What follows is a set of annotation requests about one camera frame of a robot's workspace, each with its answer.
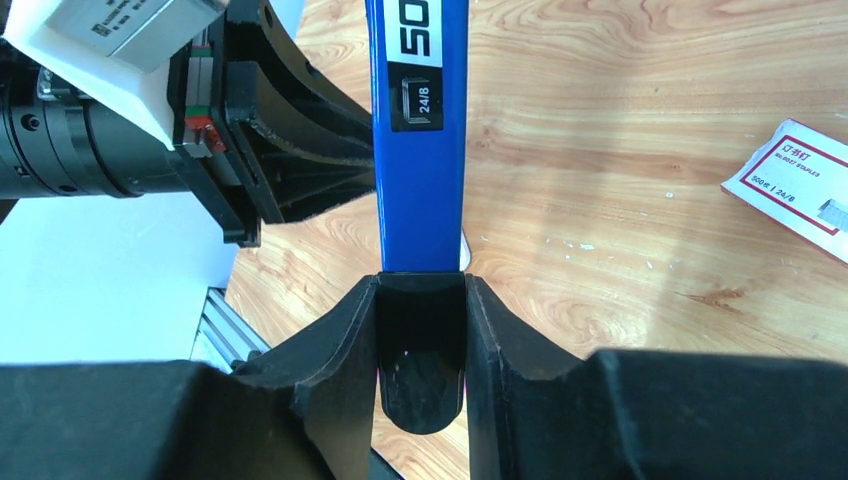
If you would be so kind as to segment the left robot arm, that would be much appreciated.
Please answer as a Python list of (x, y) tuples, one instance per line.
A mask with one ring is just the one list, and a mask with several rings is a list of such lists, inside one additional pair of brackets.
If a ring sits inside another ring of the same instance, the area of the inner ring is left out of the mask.
[(189, 192), (223, 239), (260, 243), (375, 189), (370, 114), (267, 1), (234, 1), (165, 66), (163, 143), (32, 53), (1, 44), (1, 202)]

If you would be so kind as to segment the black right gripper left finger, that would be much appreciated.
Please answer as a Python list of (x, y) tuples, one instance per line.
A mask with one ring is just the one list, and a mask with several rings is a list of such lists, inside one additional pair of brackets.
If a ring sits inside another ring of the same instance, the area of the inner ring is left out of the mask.
[(327, 314), (227, 374), (202, 362), (1, 370), (5, 479), (332, 477), (305, 428), (308, 390), (372, 334), (362, 278)]

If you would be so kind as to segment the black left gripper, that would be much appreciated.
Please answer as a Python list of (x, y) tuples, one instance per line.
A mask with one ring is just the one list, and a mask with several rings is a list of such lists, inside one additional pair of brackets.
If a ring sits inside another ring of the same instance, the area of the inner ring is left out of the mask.
[(222, 228), (256, 247), (373, 192), (371, 115), (312, 66), (268, 1), (233, 1), (170, 63), (173, 166)]

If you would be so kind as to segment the blue stapler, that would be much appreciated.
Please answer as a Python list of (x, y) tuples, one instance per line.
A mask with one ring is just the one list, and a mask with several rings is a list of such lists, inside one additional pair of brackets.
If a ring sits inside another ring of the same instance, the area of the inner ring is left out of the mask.
[(382, 408), (418, 435), (444, 429), (463, 403), (469, 13), (466, 1), (366, 5)]

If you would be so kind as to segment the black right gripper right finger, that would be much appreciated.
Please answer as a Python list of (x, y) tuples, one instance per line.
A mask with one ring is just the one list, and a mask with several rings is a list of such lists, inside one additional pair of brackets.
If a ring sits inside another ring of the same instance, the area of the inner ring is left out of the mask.
[(468, 276), (475, 479), (843, 479), (847, 368), (600, 349), (580, 359)]

